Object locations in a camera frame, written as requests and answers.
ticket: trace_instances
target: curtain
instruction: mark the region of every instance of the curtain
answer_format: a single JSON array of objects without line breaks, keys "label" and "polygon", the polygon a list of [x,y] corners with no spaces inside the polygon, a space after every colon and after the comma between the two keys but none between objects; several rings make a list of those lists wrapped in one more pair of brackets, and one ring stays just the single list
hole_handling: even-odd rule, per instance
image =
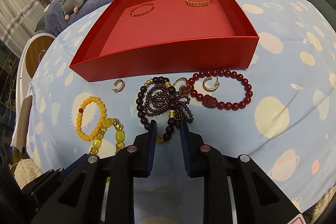
[{"label": "curtain", "polygon": [[34,36],[43,10],[38,0],[0,0],[0,39],[17,57]]}]

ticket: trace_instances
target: open red box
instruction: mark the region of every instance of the open red box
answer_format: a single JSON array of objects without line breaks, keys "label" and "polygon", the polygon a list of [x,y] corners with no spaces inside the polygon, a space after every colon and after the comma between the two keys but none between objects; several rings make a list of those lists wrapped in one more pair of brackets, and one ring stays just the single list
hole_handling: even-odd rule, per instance
[{"label": "open red box", "polygon": [[[140,17],[140,4],[155,8]],[[149,10],[137,9],[134,14]],[[259,37],[235,0],[191,7],[185,0],[114,0],[78,48],[70,68],[85,80],[248,68]]]}]

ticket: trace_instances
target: red and white label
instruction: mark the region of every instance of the red and white label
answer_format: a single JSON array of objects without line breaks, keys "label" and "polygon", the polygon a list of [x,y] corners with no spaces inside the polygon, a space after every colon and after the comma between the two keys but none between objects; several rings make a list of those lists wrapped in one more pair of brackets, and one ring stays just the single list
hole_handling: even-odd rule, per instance
[{"label": "red and white label", "polygon": [[303,218],[303,216],[299,214],[296,217],[294,217],[292,221],[288,222],[288,224],[306,224],[306,221]]}]

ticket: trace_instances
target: light blue patterned tablecloth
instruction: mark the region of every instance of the light blue patterned tablecloth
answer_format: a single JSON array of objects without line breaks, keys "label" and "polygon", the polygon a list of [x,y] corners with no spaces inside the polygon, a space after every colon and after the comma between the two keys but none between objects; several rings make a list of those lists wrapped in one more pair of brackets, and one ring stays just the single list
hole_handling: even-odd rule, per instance
[{"label": "light blue patterned tablecloth", "polygon": [[[236,1],[260,36],[250,67],[237,70],[253,87],[252,103],[244,110],[220,111],[205,108],[192,98],[195,120],[189,129],[225,155],[250,155],[303,212],[336,181],[336,35],[306,0]],[[126,87],[116,94],[115,80],[88,83],[68,67],[106,7],[63,31],[31,82],[34,99],[27,151],[43,172],[67,167],[88,152],[92,143],[77,136],[74,123],[81,102],[91,95],[106,104],[108,117],[117,117],[124,124],[126,145],[145,131],[135,100],[140,86],[154,75],[124,78]],[[192,74],[165,76],[174,82]],[[243,98],[243,87],[236,80],[222,77],[219,81],[214,92],[219,101]],[[201,91],[201,85],[199,80],[195,88]],[[94,104],[86,107],[83,131],[93,130],[99,113]],[[156,117],[161,133],[167,117],[167,113]],[[114,135],[114,130],[106,133],[101,157],[114,154]],[[157,145],[152,175],[136,179],[134,191],[136,223],[144,219],[142,224],[153,220],[202,223],[203,180],[186,176],[177,130],[171,141]]]}]

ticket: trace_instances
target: metal screw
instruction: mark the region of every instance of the metal screw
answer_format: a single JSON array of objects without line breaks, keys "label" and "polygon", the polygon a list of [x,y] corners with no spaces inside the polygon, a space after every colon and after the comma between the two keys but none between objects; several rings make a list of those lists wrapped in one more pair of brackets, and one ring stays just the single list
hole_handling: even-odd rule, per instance
[{"label": "metal screw", "polygon": [[94,164],[96,161],[98,160],[98,157],[93,155],[93,156],[90,156],[88,157],[87,161],[91,164]]},{"label": "metal screw", "polygon": [[127,151],[130,153],[133,153],[136,150],[138,150],[138,148],[135,145],[130,145],[129,147],[127,147]]},{"label": "metal screw", "polygon": [[242,162],[248,162],[250,160],[250,157],[248,155],[241,155],[239,157],[239,159],[242,161]]},{"label": "metal screw", "polygon": [[209,152],[211,150],[211,147],[209,145],[202,145],[200,148],[199,148],[202,152]]}]

